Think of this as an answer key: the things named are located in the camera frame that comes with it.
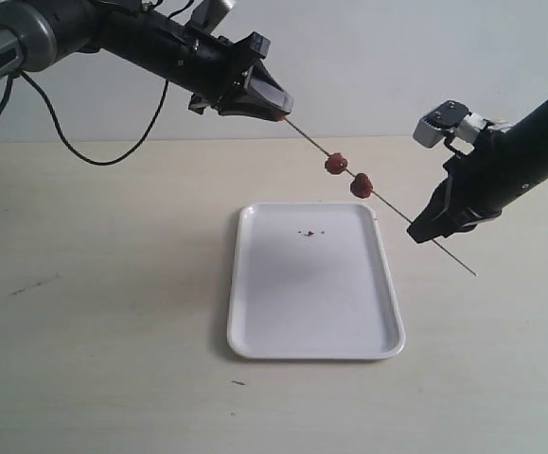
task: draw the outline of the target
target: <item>white wall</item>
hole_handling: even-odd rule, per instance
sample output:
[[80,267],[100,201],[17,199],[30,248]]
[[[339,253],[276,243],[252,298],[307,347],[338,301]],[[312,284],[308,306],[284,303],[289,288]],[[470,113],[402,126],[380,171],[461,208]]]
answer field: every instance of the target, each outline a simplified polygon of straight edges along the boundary
[[[548,1],[239,0],[217,32],[236,41],[253,30],[272,40],[266,63],[295,98],[292,118],[316,136],[410,134],[450,97],[517,120],[548,96]],[[138,137],[162,87],[104,52],[72,56],[36,79],[74,140]],[[283,124],[199,117],[188,99],[171,88],[151,138],[293,136]],[[44,105],[20,81],[0,142],[55,138]]]

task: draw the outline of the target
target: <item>white tray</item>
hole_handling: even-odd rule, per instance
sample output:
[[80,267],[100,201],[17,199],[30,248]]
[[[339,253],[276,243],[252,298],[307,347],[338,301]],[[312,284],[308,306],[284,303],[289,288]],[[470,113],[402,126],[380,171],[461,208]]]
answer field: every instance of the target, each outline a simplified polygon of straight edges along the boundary
[[240,214],[227,339],[251,359],[384,359],[405,334],[373,211],[257,203]]

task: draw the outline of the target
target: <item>table surface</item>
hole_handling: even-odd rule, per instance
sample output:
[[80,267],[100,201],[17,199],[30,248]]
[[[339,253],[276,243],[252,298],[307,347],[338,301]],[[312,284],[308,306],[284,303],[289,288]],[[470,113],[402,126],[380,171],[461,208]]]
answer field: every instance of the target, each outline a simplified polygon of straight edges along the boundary
[[[322,142],[411,217],[448,157],[406,137]],[[477,278],[368,200],[406,328],[397,357],[230,352],[238,210],[353,201],[323,162],[298,139],[150,142],[108,168],[0,146],[0,453],[548,452],[548,182],[444,240]]]

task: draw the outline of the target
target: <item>tray rim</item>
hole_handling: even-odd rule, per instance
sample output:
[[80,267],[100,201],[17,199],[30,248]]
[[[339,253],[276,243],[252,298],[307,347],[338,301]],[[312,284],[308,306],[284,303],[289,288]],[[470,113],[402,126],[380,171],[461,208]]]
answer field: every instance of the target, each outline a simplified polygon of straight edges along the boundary
[[[245,229],[245,222],[243,221],[246,218],[246,214],[254,210],[259,206],[268,206],[268,205],[345,205],[345,206],[356,206],[362,209],[365,209],[370,214],[370,217],[373,221],[373,227],[375,229],[375,237],[377,238],[377,247],[379,249],[378,255],[380,256],[380,261],[383,267],[384,281],[387,286],[390,303],[393,311],[394,320],[398,329],[398,342],[389,350],[381,352],[370,357],[359,355],[356,357],[328,357],[328,358],[318,358],[312,355],[296,355],[292,357],[263,357],[252,355],[247,352],[242,345],[240,345],[234,339],[232,332],[232,321],[234,318],[234,307],[237,304],[234,295],[236,294],[236,289],[238,285],[238,272],[239,272],[239,263],[240,263],[240,239],[242,237],[243,229]],[[226,337],[227,343],[232,351],[241,358],[251,359],[251,360],[284,360],[284,361],[294,361],[294,360],[357,360],[357,361],[377,361],[382,359],[388,359],[395,357],[400,352],[403,351],[406,344],[406,331],[404,329],[404,323],[399,313],[399,304],[398,297],[396,295],[396,289],[394,288],[393,280],[391,277],[391,271],[389,269],[389,263],[387,260],[387,253],[382,244],[382,238],[380,234],[379,222],[377,219],[377,214],[375,210],[368,204],[360,201],[256,201],[245,205],[238,213],[238,231],[236,233],[236,245],[234,247],[234,261],[233,261],[233,272],[232,272],[232,282],[229,292],[229,307],[227,312],[227,328],[226,328]]]

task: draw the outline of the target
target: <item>robotic arm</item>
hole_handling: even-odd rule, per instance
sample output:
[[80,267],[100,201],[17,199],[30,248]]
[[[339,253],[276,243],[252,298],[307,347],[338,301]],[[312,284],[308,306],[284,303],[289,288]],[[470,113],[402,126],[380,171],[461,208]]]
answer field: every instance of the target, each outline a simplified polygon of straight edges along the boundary
[[8,0],[0,3],[0,79],[43,71],[74,53],[105,49],[188,90],[189,109],[282,120],[292,98],[263,65],[270,42],[232,43],[211,32],[235,0],[204,0],[184,26],[141,0]]
[[[408,228],[417,243],[470,232],[548,179],[548,99],[515,126],[446,101],[420,119],[413,137],[426,148],[444,139],[454,153],[443,165],[448,178]],[[469,154],[452,146],[457,137],[473,145]]]

